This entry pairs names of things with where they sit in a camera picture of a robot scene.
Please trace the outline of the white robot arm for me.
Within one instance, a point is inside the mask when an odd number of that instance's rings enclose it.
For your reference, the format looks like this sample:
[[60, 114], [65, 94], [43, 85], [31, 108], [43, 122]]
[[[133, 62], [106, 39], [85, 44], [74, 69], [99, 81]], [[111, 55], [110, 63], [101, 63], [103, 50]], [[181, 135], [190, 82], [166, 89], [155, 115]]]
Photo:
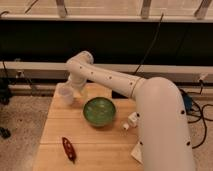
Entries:
[[66, 62], [71, 85], [87, 80], [101, 84], [136, 102], [140, 156], [144, 171], [196, 171], [186, 110], [180, 90], [163, 77], [145, 79], [93, 65], [82, 51]]

